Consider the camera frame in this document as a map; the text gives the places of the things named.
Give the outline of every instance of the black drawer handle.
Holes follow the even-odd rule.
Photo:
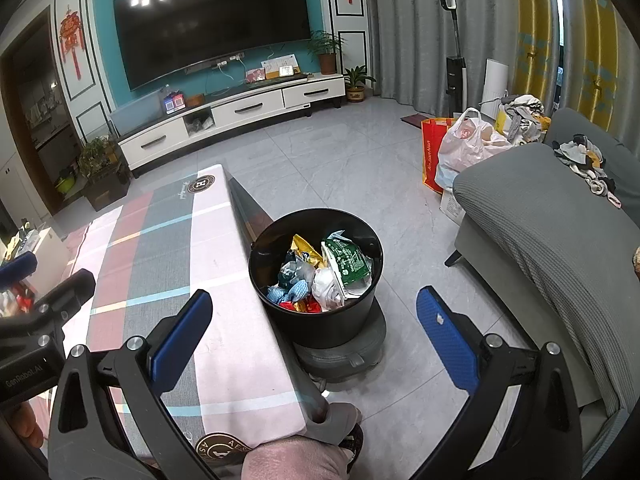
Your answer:
[[[144,150],[145,148],[148,148],[149,146],[153,146],[154,144],[157,144],[158,142],[162,142],[165,139],[166,139],[166,135],[163,135],[162,137],[158,137],[157,139],[154,139],[151,142],[143,144],[142,146],[140,146],[140,148],[142,148]]]
[[[326,92],[328,92],[329,89],[325,88],[324,90],[314,90],[313,92],[305,92],[305,95],[318,95],[318,94],[324,94]]]
[[[245,112],[248,112],[249,110],[255,110],[257,108],[262,108],[262,103],[258,103],[257,105],[248,106],[247,108],[240,108],[239,110],[236,110],[236,114],[244,114]]]

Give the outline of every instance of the teal wall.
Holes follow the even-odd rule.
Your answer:
[[[235,86],[244,79],[244,67],[238,61],[232,61],[223,70],[236,81],[231,81],[227,76],[220,73],[220,70],[201,70],[193,74],[185,74],[183,71],[165,76],[157,81],[144,85],[137,90],[131,91],[127,76],[124,72],[120,46],[118,44],[118,34],[113,15],[114,0],[94,0],[94,17],[97,32],[97,41],[100,45],[102,63],[107,76],[111,94],[116,106],[122,106],[133,99],[156,90],[165,84],[172,88],[182,90],[185,95],[199,93],[212,93],[217,90]],[[322,7],[320,0],[306,0],[309,14],[309,25],[311,30],[322,30]],[[274,46],[275,56],[285,54],[295,54],[296,59],[303,72],[319,72],[318,60],[309,54],[306,43],[303,41],[278,44]],[[270,48],[254,48],[244,53],[244,64],[247,69],[260,68],[260,62],[271,54]]]

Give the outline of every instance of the bucket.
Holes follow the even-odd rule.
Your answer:
[[[371,286],[362,296],[346,300],[342,308],[319,314],[286,310],[267,299],[267,287],[278,282],[293,235],[302,236],[321,252],[320,242],[341,230],[373,260]],[[362,220],[335,209],[304,209],[279,218],[258,236],[249,256],[249,277],[271,319],[295,343],[308,348],[333,348],[356,337],[364,326],[382,275],[382,261],[380,240]]]

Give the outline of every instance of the round black logo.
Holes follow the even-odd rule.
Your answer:
[[[222,460],[232,453],[247,453],[251,448],[241,440],[226,433],[211,433],[203,436],[196,452],[204,460]]]
[[[189,193],[199,193],[209,189],[215,181],[216,178],[213,175],[200,176],[189,184]]]

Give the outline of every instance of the yellow curtain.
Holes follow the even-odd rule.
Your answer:
[[[618,16],[610,0],[565,0],[562,105],[609,130],[618,90]]]
[[[558,79],[556,0],[518,0],[518,51],[513,93],[532,94],[550,114]]]

